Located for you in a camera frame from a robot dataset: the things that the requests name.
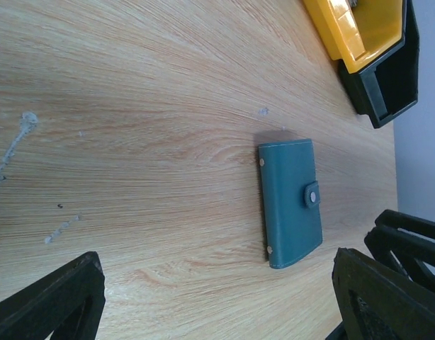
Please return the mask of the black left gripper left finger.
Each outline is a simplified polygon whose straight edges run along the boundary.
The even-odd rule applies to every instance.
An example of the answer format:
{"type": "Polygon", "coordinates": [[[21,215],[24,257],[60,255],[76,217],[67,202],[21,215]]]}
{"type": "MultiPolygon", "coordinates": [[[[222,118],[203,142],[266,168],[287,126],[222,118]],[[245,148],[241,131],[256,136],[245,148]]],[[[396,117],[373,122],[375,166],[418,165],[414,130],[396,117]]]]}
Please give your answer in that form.
{"type": "Polygon", "coordinates": [[[106,303],[98,253],[88,251],[0,302],[0,339],[95,339],[106,303]]]}

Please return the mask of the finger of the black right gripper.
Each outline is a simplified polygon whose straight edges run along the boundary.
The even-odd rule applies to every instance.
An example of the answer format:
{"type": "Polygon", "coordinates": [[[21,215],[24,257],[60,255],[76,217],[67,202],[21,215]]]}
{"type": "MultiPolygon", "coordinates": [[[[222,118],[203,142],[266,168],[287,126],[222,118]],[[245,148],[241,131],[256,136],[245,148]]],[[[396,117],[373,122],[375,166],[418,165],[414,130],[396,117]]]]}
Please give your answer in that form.
{"type": "Polygon", "coordinates": [[[364,243],[377,262],[435,293],[435,222],[385,210],[364,243]]]}

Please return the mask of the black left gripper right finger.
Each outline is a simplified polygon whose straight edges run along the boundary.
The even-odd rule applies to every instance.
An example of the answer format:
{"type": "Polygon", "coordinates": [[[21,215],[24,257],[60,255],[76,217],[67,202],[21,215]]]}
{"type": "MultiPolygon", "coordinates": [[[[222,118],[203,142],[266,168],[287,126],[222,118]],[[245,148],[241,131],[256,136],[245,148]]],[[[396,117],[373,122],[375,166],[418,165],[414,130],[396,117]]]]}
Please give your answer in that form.
{"type": "Polygon", "coordinates": [[[332,284],[342,321],[328,339],[435,339],[435,293],[365,254],[338,249],[332,284]]]}

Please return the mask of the teal leather card holder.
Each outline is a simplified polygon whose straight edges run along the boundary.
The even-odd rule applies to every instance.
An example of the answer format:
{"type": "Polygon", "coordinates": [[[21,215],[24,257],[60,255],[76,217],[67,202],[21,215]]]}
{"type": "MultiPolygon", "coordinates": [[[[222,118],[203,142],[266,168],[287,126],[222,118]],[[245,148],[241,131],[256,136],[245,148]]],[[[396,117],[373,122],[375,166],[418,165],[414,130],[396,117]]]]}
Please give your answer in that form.
{"type": "Polygon", "coordinates": [[[313,143],[265,143],[258,154],[269,266],[283,269],[323,241],[313,143]]]}

